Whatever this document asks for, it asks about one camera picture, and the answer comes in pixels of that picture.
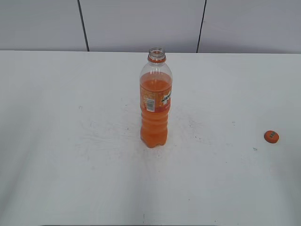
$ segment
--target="barcode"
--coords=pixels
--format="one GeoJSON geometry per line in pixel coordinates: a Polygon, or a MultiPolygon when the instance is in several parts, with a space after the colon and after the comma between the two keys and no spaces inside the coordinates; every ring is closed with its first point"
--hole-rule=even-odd
{"type": "Polygon", "coordinates": [[[146,110],[148,112],[155,112],[155,100],[146,98],[146,110]]]}

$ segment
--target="white table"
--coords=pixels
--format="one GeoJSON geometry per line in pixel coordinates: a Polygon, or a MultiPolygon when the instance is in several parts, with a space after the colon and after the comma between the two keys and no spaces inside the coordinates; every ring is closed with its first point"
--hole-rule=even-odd
{"type": "Polygon", "coordinates": [[[167,54],[154,149],[139,137],[146,57],[0,52],[0,225],[300,225],[301,55],[167,54]]]}

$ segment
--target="plastic bottle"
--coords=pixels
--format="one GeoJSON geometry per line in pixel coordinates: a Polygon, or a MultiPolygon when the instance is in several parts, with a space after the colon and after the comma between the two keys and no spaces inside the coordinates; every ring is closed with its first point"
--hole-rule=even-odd
{"type": "Polygon", "coordinates": [[[167,120],[173,76],[165,63],[165,51],[151,48],[140,75],[141,139],[152,148],[167,140],[167,120]]]}

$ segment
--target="white wall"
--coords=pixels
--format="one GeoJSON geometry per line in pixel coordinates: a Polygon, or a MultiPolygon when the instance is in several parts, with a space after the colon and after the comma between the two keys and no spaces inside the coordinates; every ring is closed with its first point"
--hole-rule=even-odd
{"type": "Polygon", "coordinates": [[[208,0],[199,52],[301,53],[301,0],[208,0]]]}
{"type": "Polygon", "coordinates": [[[205,0],[81,0],[90,51],[197,51],[205,0]]]}
{"type": "Polygon", "coordinates": [[[0,0],[0,50],[86,51],[76,0],[0,0]]]}

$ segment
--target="bottle cap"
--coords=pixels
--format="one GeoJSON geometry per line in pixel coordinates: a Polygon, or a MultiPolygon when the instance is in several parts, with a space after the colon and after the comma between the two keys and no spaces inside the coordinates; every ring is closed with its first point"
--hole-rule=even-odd
{"type": "Polygon", "coordinates": [[[279,135],[275,131],[269,130],[264,134],[264,139],[269,143],[276,143],[279,140],[279,135]]]}

